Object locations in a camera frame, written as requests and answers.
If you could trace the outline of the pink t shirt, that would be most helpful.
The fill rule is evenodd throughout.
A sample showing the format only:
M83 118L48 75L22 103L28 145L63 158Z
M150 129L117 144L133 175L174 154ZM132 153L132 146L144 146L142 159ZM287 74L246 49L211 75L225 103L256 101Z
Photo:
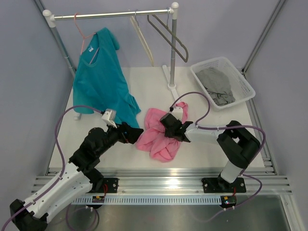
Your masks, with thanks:
M160 119L167 114L157 108L148 109L145 119L145 131L138 138L135 146L137 150L149 153L149 156L160 162L172 161L181 145L181 142L174 138L165 137L165 127Z

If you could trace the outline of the cream hanger with metal hook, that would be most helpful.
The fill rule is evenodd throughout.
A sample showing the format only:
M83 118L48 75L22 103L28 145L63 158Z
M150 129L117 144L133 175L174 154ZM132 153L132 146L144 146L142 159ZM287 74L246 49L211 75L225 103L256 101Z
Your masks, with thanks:
M151 51L149 45L147 44L147 41L146 41L146 39L145 39L141 29L140 29L139 23L137 21L136 12L134 12L134 15L130 17L130 22L135 29L135 32L136 32L136 34L137 34L137 36L138 36L138 38L141 42L141 45L143 46L143 49L144 49L144 51L145 51L145 53L146 53L146 55L147 55L147 57L150 61L151 66L154 67L154 58L153 58L153 55L152 55L152 51Z

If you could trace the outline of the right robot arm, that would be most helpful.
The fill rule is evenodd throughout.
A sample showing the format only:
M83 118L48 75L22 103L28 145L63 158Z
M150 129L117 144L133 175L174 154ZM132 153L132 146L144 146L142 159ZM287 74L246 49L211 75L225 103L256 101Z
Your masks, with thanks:
M228 162L217 177L204 177L204 193L244 193L246 186L240 176L254 160L261 148L260 142L245 126L232 120L217 128L202 128L192 121L182 123L171 113L160 119L165 136L180 142L207 142L220 146Z

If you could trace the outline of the teal t shirt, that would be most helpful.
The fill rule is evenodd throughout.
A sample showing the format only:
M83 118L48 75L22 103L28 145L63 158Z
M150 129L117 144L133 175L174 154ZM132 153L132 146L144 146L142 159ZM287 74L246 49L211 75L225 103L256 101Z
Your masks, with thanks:
M82 52L73 82L74 111L92 114L93 108L116 111L114 121L138 128L136 116L141 111L130 94L117 50L120 45L106 27L97 31Z

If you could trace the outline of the grey velvet hanger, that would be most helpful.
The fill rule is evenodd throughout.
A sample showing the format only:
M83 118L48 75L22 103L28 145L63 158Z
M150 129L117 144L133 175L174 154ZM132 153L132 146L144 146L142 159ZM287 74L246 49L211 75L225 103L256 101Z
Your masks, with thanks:
M168 39L167 36L150 20L150 16L147 15L147 22L159 33L159 35L173 48L175 53L185 62L188 62L189 59L189 52L187 47L182 43L182 41L177 37L175 32L172 32L169 27L163 23L163 21L156 16L155 14L152 15L152 17L171 35L171 39ZM185 52L185 55L183 55L176 47L176 44L179 44Z

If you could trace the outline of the grey cloth in basket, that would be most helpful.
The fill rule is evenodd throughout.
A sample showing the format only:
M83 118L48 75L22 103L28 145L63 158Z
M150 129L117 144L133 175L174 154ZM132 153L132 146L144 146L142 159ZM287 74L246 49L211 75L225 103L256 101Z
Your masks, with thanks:
M214 103L225 106L235 102L229 78L216 68L210 67L196 73Z

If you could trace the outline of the white plastic basket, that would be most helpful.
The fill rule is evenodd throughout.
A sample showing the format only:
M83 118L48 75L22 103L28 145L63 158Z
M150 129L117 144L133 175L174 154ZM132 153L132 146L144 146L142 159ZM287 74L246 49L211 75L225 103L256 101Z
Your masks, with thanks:
M210 95L208 94L208 92L206 91L206 89L203 87L202 83L196 76L196 73L210 67L218 69L229 78L231 84L231 90L235 98L234 103L230 103L225 106L216 105L212 100L212 98L210 97ZM236 106L238 104L244 103L252 99L256 95L255 90L251 87L251 85L247 82L247 80L243 77L243 75L225 57L212 58L206 61L193 64L190 67L190 71L193 77L195 78L196 82L202 89L203 93L209 98L213 110L220 111L226 108Z

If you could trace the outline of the white and metal clothes rack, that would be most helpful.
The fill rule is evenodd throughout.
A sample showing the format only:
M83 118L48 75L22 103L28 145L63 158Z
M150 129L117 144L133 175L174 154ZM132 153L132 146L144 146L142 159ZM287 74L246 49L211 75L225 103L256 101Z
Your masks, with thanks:
M136 12L137 16L139 15L149 15L152 16L155 14L158 16L159 14L166 14L168 16L172 17L172 26L171 30L172 32L175 32L177 34L177 19L178 19L178 12L179 12L179 4L177 2L173 2L171 6L167 9L163 10L145 10L145 11L126 11L126 12L116 12L116 13L93 13L93 14L81 14L77 15L77 19L95 19L95 18L112 18L112 17L131 17L134 15L134 12ZM66 51L66 48L62 42L62 39L58 33L58 30L56 28L56 21L62 21L62 20L74 20L74 15L64 15L64 16L56 16L54 15L50 10L43 9L42 15L45 18L47 25L51 29L52 34L54 35L57 44L60 46L60 51L63 53L64 58L66 59L68 67L71 69L71 73L75 74L75 68L73 67L73 63ZM176 44L177 49L185 55L184 49L177 43ZM179 97L177 89L176 89L176 83L175 83L175 57L176 53L171 48L171 59L170 59L170 67L167 67L166 65L162 66L162 70L164 72L164 75L167 80L167 88L171 92L174 99L177 99Z

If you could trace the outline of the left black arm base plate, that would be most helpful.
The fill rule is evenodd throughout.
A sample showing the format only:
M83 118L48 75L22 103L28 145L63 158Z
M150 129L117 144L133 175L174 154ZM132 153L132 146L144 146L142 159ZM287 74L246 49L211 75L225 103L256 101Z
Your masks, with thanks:
M89 193L117 193L118 178L103 178L92 184Z

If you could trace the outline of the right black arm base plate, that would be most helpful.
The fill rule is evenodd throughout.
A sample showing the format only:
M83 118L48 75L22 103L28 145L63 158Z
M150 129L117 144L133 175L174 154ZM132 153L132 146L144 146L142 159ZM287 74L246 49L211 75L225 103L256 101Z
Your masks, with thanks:
M237 178L233 183L228 183L219 177L206 177L201 180L204 193L246 193L243 178Z

